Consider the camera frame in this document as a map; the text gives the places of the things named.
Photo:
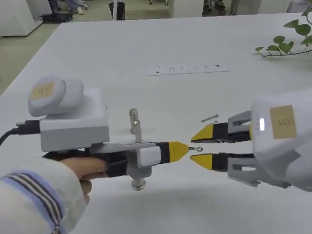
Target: power strip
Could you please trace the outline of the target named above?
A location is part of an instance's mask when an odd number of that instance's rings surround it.
[[[155,67],[149,68],[148,76],[164,76],[177,74],[193,74],[193,73],[210,73],[210,72],[229,72],[230,70],[224,65],[207,65],[207,66],[171,66],[171,67]]]

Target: black cable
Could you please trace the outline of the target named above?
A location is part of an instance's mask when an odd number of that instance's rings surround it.
[[[40,120],[26,120],[24,123],[18,125],[17,128],[7,131],[2,137],[0,137],[0,146],[10,135],[33,135],[39,133]]]
[[[13,128],[10,131],[7,131],[5,134],[3,134],[2,137],[0,137],[0,146],[5,141],[5,139],[7,139],[9,136],[16,135],[18,133],[19,133],[19,129],[18,128]]]

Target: yellow fingertip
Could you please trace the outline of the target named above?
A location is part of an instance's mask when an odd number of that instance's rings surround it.
[[[210,124],[200,130],[195,136],[192,137],[191,141],[197,141],[202,139],[212,139],[214,132],[214,125]]]
[[[179,161],[189,152],[189,146],[177,141],[169,142],[170,162]]]
[[[253,130],[253,123],[250,122],[249,124],[249,135],[250,135],[250,140],[253,140],[253,135],[252,135],[252,130]]]
[[[203,154],[203,155],[192,155],[191,160],[200,166],[212,170],[213,169],[213,155],[212,154]]]

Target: blue stripe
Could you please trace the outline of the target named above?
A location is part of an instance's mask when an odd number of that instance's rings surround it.
[[[44,205],[33,193],[29,192],[24,187],[22,187],[20,184],[16,183],[15,181],[13,181],[7,177],[1,178],[1,181],[3,181],[6,184],[11,185],[13,188],[17,189],[22,194],[24,194],[26,197],[28,197],[30,200],[32,200],[32,202],[36,205],[36,207],[37,207],[38,211],[40,212],[40,214],[42,215],[42,217],[49,224],[51,230],[53,230],[55,228],[54,223],[50,219],[49,214],[48,214],[47,210],[45,209]]]
[[[29,174],[34,179],[36,179],[55,199],[55,201],[59,204],[62,214],[65,214],[65,206],[62,199],[59,197],[58,193],[51,187],[51,185],[45,181],[40,175],[36,172],[28,171],[28,170],[18,170],[10,173],[9,175],[16,175],[16,174]]]

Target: white sleeve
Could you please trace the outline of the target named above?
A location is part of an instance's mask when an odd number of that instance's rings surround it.
[[[0,178],[0,233],[68,234],[86,208],[75,173],[37,158]]]

